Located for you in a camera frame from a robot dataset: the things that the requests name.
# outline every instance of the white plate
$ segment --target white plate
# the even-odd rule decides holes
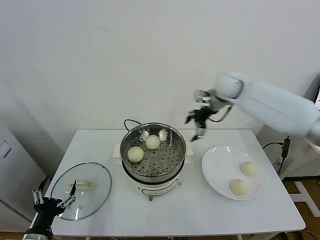
[[[249,177],[242,173],[240,164],[248,161],[256,164],[258,175]],[[264,185],[262,170],[257,162],[247,153],[232,146],[216,146],[208,150],[202,158],[202,171],[211,187],[234,200],[252,199],[261,192]],[[248,184],[246,195],[238,196],[231,191],[230,183],[234,179],[241,179]]]

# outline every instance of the stainless steel steamer basket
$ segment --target stainless steel steamer basket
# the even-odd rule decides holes
[[[150,150],[145,141],[150,135],[160,138],[160,146]],[[143,149],[144,156],[140,162],[128,160],[128,150],[132,147]],[[133,180],[147,185],[163,184],[178,175],[186,155],[186,142],[173,127],[150,122],[136,126],[122,139],[120,145],[122,166]]]

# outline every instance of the floor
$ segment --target floor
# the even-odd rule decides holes
[[[320,209],[320,185],[318,184],[319,180],[303,180],[302,183],[304,187],[308,190],[310,196],[312,197],[315,204]],[[285,188],[290,194],[299,193],[296,186],[292,181],[284,181],[283,182]],[[299,210],[300,214],[302,215],[306,229],[309,231],[314,232],[315,234],[320,236],[320,217],[313,217],[309,208],[305,203],[298,202],[295,203],[297,209]],[[320,240],[320,237],[312,236],[310,233],[302,231],[301,232],[304,240]],[[23,238],[23,233],[10,233],[10,232],[0,232],[0,240],[21,240]],[[252,235],[243,235],[243,240],[248,240]],[[287,234],[288,240],[298,240],[295,234],[289,232]],[[84,237],[64,237],[64,240],[85,240]],[[91,238],[92,240],[113,240],[109,237],[100,237],[100,238]],[[127,238],[127,240],[139,240],[141,238]],[[206,236],[206,237],[178,237],[177,240],[237,240],[237,236]],[[275,237],[273,240],[281,240],[280,236]],[[118,240],[125,240],[124,237],[118,238]],[[143,240],[168,240],[166,237],[146,237]]]

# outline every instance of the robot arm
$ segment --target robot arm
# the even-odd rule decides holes
[[[211,110],[215,114],[226,105],[237,104],[244,112],[271,128],[320,145],[320,112],[313,102],[301,96],[251,80],[239,73],[225,73],[217,80],[214,89],[196,90],[194,95],[195,100],[202,104],[198,111]],[[199,114],[190,113],[188,116],[189,120],[195,120],[197,132],[204,134],[205,125],[199,123],[209,117],[201,120],[197,120],[197,117]],[[196,134],[196,139],[203,137],[203,134]]]
[[[64,201],[58,198],[42,197],[40,189],[32,191],[37,216],[32,228],[25,232],[22,240],[51,240],[53,238],[51,225],[55,216],[62,214],[76,201],[76,183],[74,181],[70,194]]]

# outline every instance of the white table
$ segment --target white table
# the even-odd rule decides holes
[[[180,130],[186,141],[193,130]],[[125,130],[79,130],[56,171],[46,196],[57,179],[69,168],[85,162],[104,165],[112,186],[104,205],[93,215],[68,221],[56,217],[52,231],[57,236],[217,236],[297,231],[305,223],[250,130],[208,130],[202,140],[192,143],[194,156],[180,174],[182,187],[153,201],[136,192],[122,166],[113,159],[116,143]],[[213,146],[228,145],[250,154],[263,169],[264,186],[251,200],[228,199],[206,182],[201,161]]]

